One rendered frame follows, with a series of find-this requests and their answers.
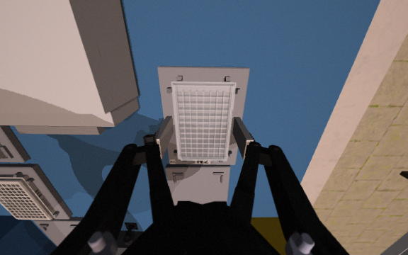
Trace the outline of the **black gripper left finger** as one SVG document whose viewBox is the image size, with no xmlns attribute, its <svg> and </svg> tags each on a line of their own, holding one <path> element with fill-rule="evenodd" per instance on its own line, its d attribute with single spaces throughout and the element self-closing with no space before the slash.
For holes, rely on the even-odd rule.
<svg viewBox="0 0 408 255">
<path fill-rule="evenodd" d="M 161 161 L 173 133 L 172 116 L 166 116 L 154 135 L 143 137 L 144 146 L 124 146 L 84 218 L 50 255 L 116 255 L 116 241 L 141 164 L 145 163 L 156 255 L 186 255 L 183 233 Z"/>
</svg>

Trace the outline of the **yellow open-top bin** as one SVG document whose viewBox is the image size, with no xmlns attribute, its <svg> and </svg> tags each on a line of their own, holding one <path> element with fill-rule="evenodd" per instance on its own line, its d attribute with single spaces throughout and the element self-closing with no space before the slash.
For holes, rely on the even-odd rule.
<svg viewBox="0 0 408 255">
<path fill-rule="evenodd" d="M 252 217 L 251 224 L 280 255 L 286 255 L 286 240 L 278 217 Z"/>
</svg>

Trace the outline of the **white assay plate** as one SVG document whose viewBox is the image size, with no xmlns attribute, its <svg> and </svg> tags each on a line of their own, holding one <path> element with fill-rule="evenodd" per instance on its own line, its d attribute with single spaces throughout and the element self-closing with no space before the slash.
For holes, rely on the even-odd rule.
<svg viewBox="0 0 408 255">
<path fill-rule="evenodd" d="M 23 174 L 0 174 L 0 203 L 18 220 L 51 220 L 56 212 L 38 187 Z"/>
</svg>

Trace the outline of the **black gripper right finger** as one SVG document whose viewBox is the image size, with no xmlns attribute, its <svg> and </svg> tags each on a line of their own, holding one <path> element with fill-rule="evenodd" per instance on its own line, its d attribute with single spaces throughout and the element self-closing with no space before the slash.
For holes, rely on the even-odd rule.
<svg viewBox="0 0 408 255">
<path fill-rule="evenodd" d="M 276 145 L 262 147 L 240 117 L 234 117 L 232 133 L 244 163 L 222 228 L 217 255 L 247 255 L 259 164 L 265 168 L 287 242 L 286 255 L 350 255 L 319 220 L 283 150 Z"/>
</svg>

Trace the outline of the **blue bench mat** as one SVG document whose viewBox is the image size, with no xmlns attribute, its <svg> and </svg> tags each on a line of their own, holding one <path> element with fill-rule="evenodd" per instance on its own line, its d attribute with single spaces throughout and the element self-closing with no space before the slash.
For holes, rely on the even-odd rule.
<svg viewBox="0 0 408 255">
<path fill-rule="evenodd" d="M 19 134 L 72 217 L 84 217 L 123 147 L 164 121 L 157 67 L 248 67 L 242 122 L 279 146 L 301 183 L 380 0 L 122 0 L 139 109 L 100 135 Z"/>
</svg>

